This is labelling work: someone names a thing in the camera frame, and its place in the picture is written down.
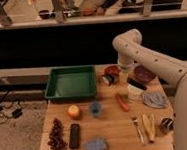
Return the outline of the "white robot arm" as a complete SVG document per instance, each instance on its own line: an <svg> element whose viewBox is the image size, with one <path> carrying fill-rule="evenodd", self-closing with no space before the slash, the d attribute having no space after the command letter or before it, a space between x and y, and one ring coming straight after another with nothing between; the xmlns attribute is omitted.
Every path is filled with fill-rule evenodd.
<svg viewBox="0 0 187 150"><path fill-rule="evenodd" d="M113 38L119 67L127 69L137 61L156 76L176 87L174 99L174 150L187 150L187 62L141 45L142 34L130 29Z"/></svg>

